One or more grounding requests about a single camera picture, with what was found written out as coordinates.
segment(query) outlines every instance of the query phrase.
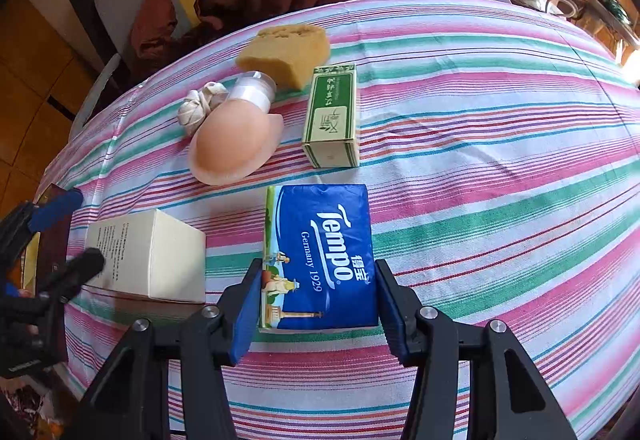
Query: green tea box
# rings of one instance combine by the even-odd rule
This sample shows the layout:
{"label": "green tea box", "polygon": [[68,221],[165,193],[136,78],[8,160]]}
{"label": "green tea box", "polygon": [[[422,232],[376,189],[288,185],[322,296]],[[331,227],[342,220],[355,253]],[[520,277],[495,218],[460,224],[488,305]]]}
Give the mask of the green tea box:
{"label": "green tea box", "polygon": [[313,167],[360,164],[356,64],[317,66],[306,107],[302,149]]}

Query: blue tissue package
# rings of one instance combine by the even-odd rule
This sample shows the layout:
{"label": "blue tissue package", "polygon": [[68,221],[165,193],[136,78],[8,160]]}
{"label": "blue tissue package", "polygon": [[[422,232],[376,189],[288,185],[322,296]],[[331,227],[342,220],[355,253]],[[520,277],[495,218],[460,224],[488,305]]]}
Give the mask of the blue tissue package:
{"label": "blue tissue package", "polygon": [[377,326],[375,275],[366,186],[267,189],[263,331]]}

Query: cream cardboard box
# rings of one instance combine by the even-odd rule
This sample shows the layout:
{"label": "cream cardboard box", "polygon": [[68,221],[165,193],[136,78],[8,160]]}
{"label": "cream cardboard box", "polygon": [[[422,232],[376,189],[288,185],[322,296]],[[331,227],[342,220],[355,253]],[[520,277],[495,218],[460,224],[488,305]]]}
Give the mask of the cream cardboard box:
{"label": "cream cardboard box", "polygon": [[161,210],[89,225],[87,247],[104,255],[88,285],[152,299],[204,302],[205,235]]}

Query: blue gripper pad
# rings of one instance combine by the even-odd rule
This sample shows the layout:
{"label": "blue gripper pad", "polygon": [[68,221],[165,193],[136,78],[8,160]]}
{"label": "blue gripper pad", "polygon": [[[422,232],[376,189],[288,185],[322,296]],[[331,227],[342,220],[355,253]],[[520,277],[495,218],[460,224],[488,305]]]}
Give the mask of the blue gripper pad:
{"label": "blue gripper pad", "polygon": [[235,366],[249,351],[254,338],[260,309],[261,273],[262,260],[255,258],[242,281],[238,285],[227,287],[218,302],[225,320],[234,331],[228,351],[231,366]]}
{"label": "blue gripper pad", "polygon": [[66,193],[58,195],[33,212],[28,223],[29,230],[32,233],[37,233],[48,229],[57,221],[79,209],[82,201],[82,192],[79,189],[70,189]]}
{"label": "blue gripper pad", "polygon": [[376,261],[376,283],[378,312],[389,350],[403,366],[417,366],[428,347],[416,325],[420,299],[413,289],[398,285],[385,260]]}

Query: yellow sponge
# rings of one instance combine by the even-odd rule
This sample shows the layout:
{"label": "yellow sponge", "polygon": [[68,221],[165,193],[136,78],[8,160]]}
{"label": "yellow sponge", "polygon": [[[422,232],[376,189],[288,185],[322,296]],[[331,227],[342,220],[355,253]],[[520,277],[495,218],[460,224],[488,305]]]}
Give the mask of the yellow sponge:
{"label": "yellow sponge", "polygon": [[236,64],[244,72],[257,70],[276,81],[279,88],[302,90],[314,67],[331,53],[322,27],[279,26],[262,29],[238,55]]}

